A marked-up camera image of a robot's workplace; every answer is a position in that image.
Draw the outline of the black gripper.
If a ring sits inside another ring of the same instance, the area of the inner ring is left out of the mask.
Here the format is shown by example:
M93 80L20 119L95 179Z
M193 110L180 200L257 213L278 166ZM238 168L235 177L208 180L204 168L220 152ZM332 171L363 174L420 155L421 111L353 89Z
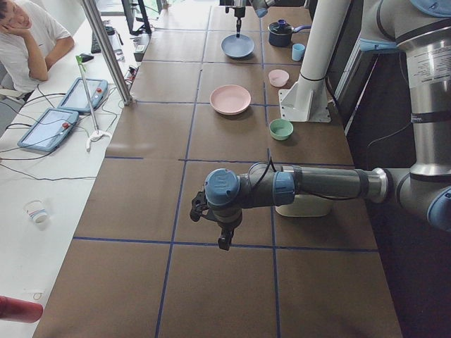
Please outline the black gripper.
M237 21L241 21L245 17L245 6L233 6L233 10Z
M218 238L218 246L220 249L229 251L235 228L242 222L242 210L222 209L213 210L212 213L221 228L221 237Z

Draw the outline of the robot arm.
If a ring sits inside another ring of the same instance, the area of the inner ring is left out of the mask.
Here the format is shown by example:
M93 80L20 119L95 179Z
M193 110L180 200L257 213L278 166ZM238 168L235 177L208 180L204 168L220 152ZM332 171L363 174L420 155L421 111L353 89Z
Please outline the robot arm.
M218 224L221 249L230 248L243 209L290 205L300 194L393 201L431 226L450 230L450 2L365 1L359 41L362 51L406 54L414 165L367 171L276 169L268 162L244 174L214 170L193 198L190 217Z
M241 59L248 57L254 48L254 42L247 36L241 34L242 19L245 17L246 7L250 5L257 17L262 18L268 13L268 8L274 5L274 1L220 1L219 5L228 12L234 11L236 18L236 33L226 37L221 43L223 52L230 58ZM208 203L214 220L221 228L221 235L218 238L220 249L229 250L235 229L242 222L242 208L254 205L250 199L255 196L254 190L258 188L261 181L265 179L269 164L258 163L257 167L264 169L261 177L255 180L249 173L235 175L233 172L220 169L219 173L226 178L226 188L216 189L215 193L221 197L221 201L213 200L210 196Z

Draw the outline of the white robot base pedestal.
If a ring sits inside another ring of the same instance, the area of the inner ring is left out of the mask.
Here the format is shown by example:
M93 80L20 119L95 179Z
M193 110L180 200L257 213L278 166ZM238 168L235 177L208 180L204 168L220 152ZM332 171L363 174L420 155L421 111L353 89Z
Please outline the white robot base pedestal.
M326 76L351 2L320 0L312 21L298 80L279 91L281 118L291 122L329 123Z

